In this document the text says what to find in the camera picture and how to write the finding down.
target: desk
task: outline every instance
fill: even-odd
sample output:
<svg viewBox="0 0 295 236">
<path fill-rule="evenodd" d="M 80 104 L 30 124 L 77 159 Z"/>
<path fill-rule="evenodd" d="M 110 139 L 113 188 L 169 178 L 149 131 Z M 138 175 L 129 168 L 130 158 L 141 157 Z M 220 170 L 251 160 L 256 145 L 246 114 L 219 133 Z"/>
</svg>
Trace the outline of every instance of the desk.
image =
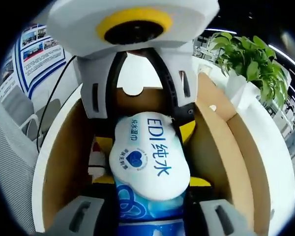
<svg viewBox="0 0 295 236">
<path fill-rule="evenodd" d="M 196 57 L 193 57 L 193 59 L 192 66 L 195 72 L 198 71 L 200 63 L 211 66 L 212 71 L 209 76 L 218 87 L 225 88 L 227 78 L 217 66 L 203 59 Z M 144 74 L 149 75 L 144 76 L 148 80 L 143 79 L 140 82 L 142 87 L 147 85 L 147 87 L 161 87 L 153 67 L 148 64 L 140 65 L 140 63 L 147 63 L 147 60 L 137 60 L 136 57 L 129 57 L 126 62 L 132 68 L 144 68 Z M 123 88 L 124 86 L 131 86 L 137 81 L 137 77 L 134 77 L 134 74 L 129 75 L 126 70 L 120 74 L 119 78 L 118 87 Z M 35 228 L 38 232 L 44 232 L 45 230 L 42 215 L 42 190 L 51 147 L 63 121 L 80 98 L 80 90 L 81 86 L 69 97 L 57 115 L 37 159 L 32 188 L 32 210 Z M 270 188 L 271 209 L 274 209 L 269 235 L 276 235 L 292 215 L 295 205 L 295 179 L 291 158 L 279 129 L 257 99 L 253 101 L 247 110 L 237 112 L 251 132 L 265 166 Z"/>
</svg>

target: ceiling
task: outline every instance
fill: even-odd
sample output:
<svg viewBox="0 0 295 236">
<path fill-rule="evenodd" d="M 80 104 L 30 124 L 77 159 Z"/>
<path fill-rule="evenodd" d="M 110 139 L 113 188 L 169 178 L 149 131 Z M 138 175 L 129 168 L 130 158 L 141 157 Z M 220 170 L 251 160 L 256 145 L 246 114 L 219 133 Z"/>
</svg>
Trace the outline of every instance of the ceiling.
<svg viewBox="0 0 295 236">
<path fill-rule="evenodd" d="M 295 61 L 295 0 L 219 0 L 220 11 L 208 28 L 237 32 L 238 36 L 259 36 Z M 276 53 L 292 77 L 289 95 L 295 97 L 295 65 Z"/>
</svg>

